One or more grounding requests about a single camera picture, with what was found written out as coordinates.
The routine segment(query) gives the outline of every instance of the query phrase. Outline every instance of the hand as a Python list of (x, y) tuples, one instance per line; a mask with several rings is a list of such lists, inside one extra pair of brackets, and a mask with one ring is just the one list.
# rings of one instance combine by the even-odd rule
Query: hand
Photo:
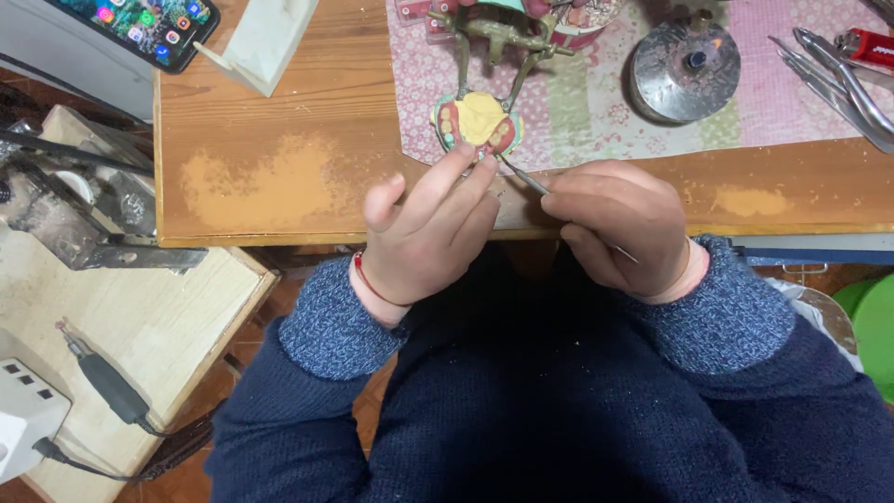
[(363, 273), (388, 302), (410, 304), (460, 278), (478, 256), (496, 222), (500, 200), (487, 189), (497, 174), (491, 156), (472, 164), (475, 149), (460, 142), (416, 184), (402, 207), (402, 175), (367, 194), (367, 250)]
[(541, 199), (544, 211), (571, 222), (561, 237), (596, 283), (649, 297), (682, 276), (689, 258), (686, 215), (669, 183), (617, 160), (589, 162), (546, 180), (552, 193)]

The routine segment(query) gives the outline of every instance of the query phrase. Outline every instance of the smartphone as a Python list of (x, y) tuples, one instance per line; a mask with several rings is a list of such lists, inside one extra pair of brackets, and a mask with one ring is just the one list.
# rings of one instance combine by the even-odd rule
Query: smartphone
[(45, 0), (168, 73), (180, 73), (220, 22), (210, 0)]

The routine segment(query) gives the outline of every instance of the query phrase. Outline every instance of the red lighter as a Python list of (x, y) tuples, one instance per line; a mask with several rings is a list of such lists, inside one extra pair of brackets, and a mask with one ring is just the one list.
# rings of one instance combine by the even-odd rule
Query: red lighter
[(853, 28), (838, 35), (835, 43), (848, 59), (894, 68), (894, 38)]

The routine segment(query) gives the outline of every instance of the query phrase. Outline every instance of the blue knit sweater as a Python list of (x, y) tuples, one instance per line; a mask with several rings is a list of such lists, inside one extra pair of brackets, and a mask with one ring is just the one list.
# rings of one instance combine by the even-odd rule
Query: blue knit sweater
[[(785, 298), (711, 266), (646, 306), (485, 248), (393, 331), (317, 268), (215, 417), (212, 500), (894, 501), (894, 421)], [(351, 403), (400, 350), (369, 460)]]

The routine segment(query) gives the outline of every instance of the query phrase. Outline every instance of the red string bracelet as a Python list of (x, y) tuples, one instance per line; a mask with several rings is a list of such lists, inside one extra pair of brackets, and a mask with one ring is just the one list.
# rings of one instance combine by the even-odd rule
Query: red string bracelet
[(369, 280), (367, 279), (367, 275), (363, 274), (363, 268), (361, 267), (361, 266), (363, 265), (363, 260), (362, 260), (361, 258), (363, 257), (363, 252), (365, 252), (365, 251), (366, 251), (366, 250), (360, 250), (360, 251), (358, 251), (357, 253), (354, 253), (354, 269), (357, 270), (357, 276), (360, 277), (360, 281), (363, 281), (363, 284), (366, 285), (367, 288), (369, 288), (369, 291), (372, 292), (373, 294), (375, 294), (376, 297), (382, 299), (383, 301), (385, 301), (385, 302), (387, 302), (387, 303), (389, 303), (389, 304), (394, 304), (394, 305), (396, 305), (396, 306), (398, 306), (398, 307), (410, 307), (411, 305), (413, 305), (412, 303), (409, 303), (409, 304), (395, 304), (395, 303), (389, 301), (388, 299), (382, 297), (382, 295), (379, 294), (379, 293), (375, 290), (375, 288), (373, 288), (373, 286), (369, 284)]

